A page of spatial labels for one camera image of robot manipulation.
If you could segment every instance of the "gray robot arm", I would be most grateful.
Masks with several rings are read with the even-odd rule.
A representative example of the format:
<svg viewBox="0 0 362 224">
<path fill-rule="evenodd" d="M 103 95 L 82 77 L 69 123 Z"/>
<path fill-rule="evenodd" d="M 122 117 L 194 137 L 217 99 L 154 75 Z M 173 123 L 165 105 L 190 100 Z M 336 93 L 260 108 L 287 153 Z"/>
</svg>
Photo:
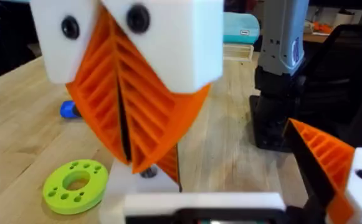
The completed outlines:
<svg viewBox="0 0 362 224">
<path fill-rule="evenodd" d="M 265 0 L 258 65 L 274 75 L 294 75 L 304 57 L 303 30 L 308 0 Z"/>
</svg>

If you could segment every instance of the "orange 3d printed part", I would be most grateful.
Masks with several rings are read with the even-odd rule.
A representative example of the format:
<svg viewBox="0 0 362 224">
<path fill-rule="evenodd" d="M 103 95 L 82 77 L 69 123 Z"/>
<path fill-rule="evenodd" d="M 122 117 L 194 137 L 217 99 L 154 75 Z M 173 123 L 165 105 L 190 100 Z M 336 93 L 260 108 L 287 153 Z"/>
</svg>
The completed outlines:
<svg viewBox="0 0 362 224">
<path fill-rule="evenodd" d="M 284 137 L 332 222 L 346 223 L 353 215 L 345 189 L 355 149 L 295 119 L 289 119 Z"/>
<path fill-rule="evenodd" d="M 178 181 L 176 143 L 209 91 L 171 93 L 112 16 L 101 7 L 75 80 L 67 84 L 94 133 L 133 172 L 157 164 Z M 128 155 L 124 148 L 130 149 Z"/>
</svg>

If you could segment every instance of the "wooden table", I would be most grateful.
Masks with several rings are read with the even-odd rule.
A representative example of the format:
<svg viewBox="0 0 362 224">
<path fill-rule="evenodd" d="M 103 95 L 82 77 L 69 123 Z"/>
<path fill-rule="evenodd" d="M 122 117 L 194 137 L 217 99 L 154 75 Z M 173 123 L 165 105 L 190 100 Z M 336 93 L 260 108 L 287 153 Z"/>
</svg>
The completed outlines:
<svg viewBox="0 0 362 224">
<path fill-rule="evenodd" d="M 256 63 L 225 62 L 197 120 L 179 142 L 185 191 L 278 191 L 287 204 L 307 194 L 291 154 L 252 145 L 249 95 Z M 0 78 L 0 224 L 98 223 L 98 207 L 78 215 L 51 212 L 42 199 L 45 179 L 75 159 L 108 169 L 112 156 L 82 121 L 59 108 L 70 97 L 51 84 L 38 58 Z"/>
</svg>

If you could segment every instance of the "orange object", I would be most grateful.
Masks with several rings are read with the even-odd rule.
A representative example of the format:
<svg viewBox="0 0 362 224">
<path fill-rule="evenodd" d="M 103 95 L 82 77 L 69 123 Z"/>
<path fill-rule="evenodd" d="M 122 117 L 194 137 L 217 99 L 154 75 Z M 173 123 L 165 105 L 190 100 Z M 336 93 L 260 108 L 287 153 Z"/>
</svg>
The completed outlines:
<svg viewBox="0 0 362 224">
<path fill-rule="evenodd" d="M 353 215 L 353 208 L 345 198 L 344 192 L 355 149 L 303 122 L 289 119 L 289 123 L 299 133 L 333 187 L 334 196 L 326 208 L 327 213 L 334 224 L 346 223 Z"/>
<path fill-rule="evenodd" d="M 313 30 L 315 32 L 322 32 L 325 34 L 330 34 L 331 33 L 331 27 L 326 25 L 326 24 L 320 24 L 319 22 L 314 22 L 313 23 Z"/>
<path fill-rule="evenodd" d="M 178 180 L 178 158 L 171 149 L 198 115 L 209 85 L 190 95 L 170 92 L 102 7 L 81 66 L 67 89 L 97 137 L 127 164 L 121 141 L 121 98 L 133 172 L 158 164 Z"/>
</svg>

